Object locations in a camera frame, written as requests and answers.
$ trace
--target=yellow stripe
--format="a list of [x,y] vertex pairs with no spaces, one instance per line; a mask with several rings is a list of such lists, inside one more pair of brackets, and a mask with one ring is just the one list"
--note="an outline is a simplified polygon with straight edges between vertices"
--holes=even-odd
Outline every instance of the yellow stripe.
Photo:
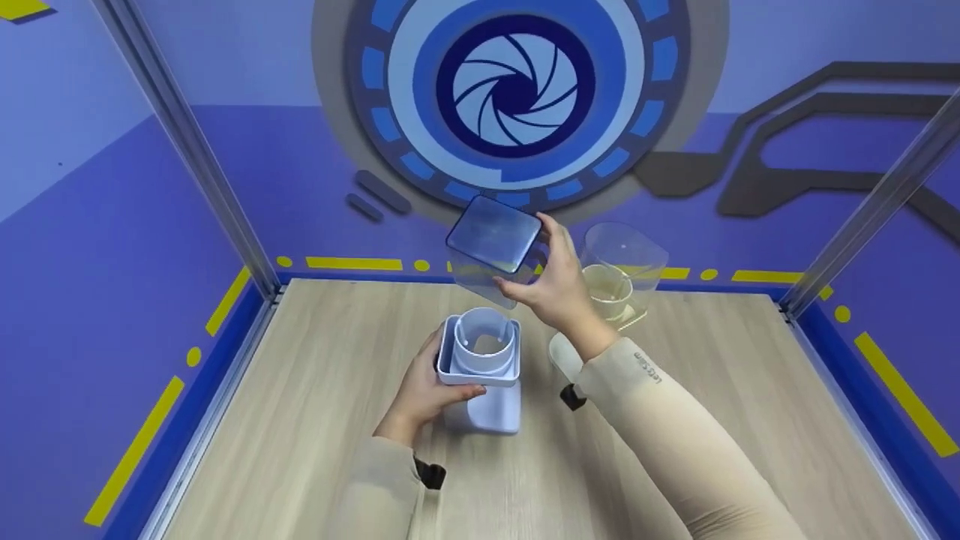
[[897,368],[890,363],[887,355],[880,350],[874,339],[868,333],[863,332],[856,337],[853,343],[856,344],[856,348],[860,350],[863,357],[870,362],[870,366],[874,368],[880,380],[886,384],[897,403],[903,407],[913,423],[917,425],[917,429],[926,437],[937,455],[947,457],[960,452],[957,443],[953,442],[944,427],[933,417],[930,409],[926,408],[924,402],[920,401],[913,388],[910,388]]
[[690,275],[689,268],[671,268],[666,267],[661,270],[646,266],[632,266],[629,264],[617,264],[624,273],[628,274],[632,280],[655,280],[657,274],[660,274],[662,280],[685,280]]
[[113,474],[110,475],[107,484],[100,490],[100,495],[97,496],[97,500],[93,502],[93,506],[86,512],[84,523],[93,525],[94,527],[100,527],[104,524],[110,510],[113,508],[113,504],[116,503],[117,498],[123,493],[123,488],[127,485],[127,481],[130,480],[133,471],[136,470],[137,464],[140,463],[140,459],[147,452],[147,449],[150,448],[150,443],[154,440],[154,436],[160,429],[160,426],[163,425],[163,420],[166,419],[167,414],[170,413],[170,409],[172,409],[174,403],[177,402],[177,397],[180,396],[181,390],[183,390],[183,381],[176,377],[170,379],[170,383],[167,384],[166,389],[163,390],[160,399],[156,401],[154,409],[147,415],[147,420],[143,423],[143,426],[140,427],[140,431],[136,433],[136,437],[133,438],[133,442],[131,442],[127,451],[124,452],[123,457],[120,458],[120,463],[117,464],[116,469],[113,469]]
[[399,258],[308,257],[306,265],[334,270],[403,270]]
[[820,300],[826,302],[831,296],[833,296],[833,287],[824,285],[824,288],[820,289]]
[[237,277],[233,278],[233,283],[231,283],[230,288],[227,289],[227,294],[220,299],[220,304],[216,309],[213,310],[213,314],[210,315],[210,319],[206,321],[206,333],[209,333],[210,335],[217,334],[220,326],[223,325],[224,321],[227,320],[227,315],[229,315],[233,305],[236,304],[237,299],[240,298],[240,293],[243,292],[243,287],[247,285],[247,280],[249,278],[250,270],[244,266],[240,269],[240,273],[237,274]]
[[663,273],[660,274],[662,280],[685,280],[690,275],[689,268],[670,268],[666,267],[663,269]]
[[758,283],[796,283],[804,275],[803,272],[773,272],[768,270],[737,270],[733,273],[732,282]]
[[16,20],[50,9],[38,0],[2,0],[0,1],[0,18]]

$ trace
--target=left hand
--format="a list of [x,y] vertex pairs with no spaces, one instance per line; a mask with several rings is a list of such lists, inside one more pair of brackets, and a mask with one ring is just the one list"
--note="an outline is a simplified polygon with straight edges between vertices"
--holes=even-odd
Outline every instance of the left hand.
[[420,428],[436,418],[444,407],[487,393],[479,384],[448,386],[440,382],[434,370],[434,360],[440,350],[440,330],[434,330],[426,338],[410,362],[394,402],[373,432],[374,436],[413,448]]

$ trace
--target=cylindrical insert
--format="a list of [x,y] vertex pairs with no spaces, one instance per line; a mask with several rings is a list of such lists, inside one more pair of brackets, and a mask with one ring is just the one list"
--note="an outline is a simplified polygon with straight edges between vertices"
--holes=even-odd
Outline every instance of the cylindrical insert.
[[496,309],[475,307],[453,327],[453,361],[474,375],[503,375],[514,356],[515,334],[510,320]]

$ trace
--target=wooden table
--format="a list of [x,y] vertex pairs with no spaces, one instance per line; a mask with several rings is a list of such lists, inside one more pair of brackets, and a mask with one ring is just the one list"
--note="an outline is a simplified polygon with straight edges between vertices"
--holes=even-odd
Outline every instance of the wooden table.
[[[166,538],[322,538],[412,354],[446,315],[479,305],[454,285],[294,281]],[[523,327],[520,433],[428,428],[417,453],[448,476],[421,498],[411,538],[689,538],[596,409],[558,398],[554,332],[525,307],[511,316]],[[625,333],[717,417],[810,538],[913,537],[768,297],[659,292]]]

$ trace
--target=beige sleeve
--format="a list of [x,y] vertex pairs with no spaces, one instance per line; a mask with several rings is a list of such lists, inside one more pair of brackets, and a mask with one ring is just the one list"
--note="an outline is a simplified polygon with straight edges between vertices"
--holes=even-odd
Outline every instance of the beige sleeve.
[[694,540],[804,538],[730,435],[630,339],[587,362],[577,388],[634,451]]
[[361,443],[324,539],[406,540],[420,478],[413,450],[383,437]]

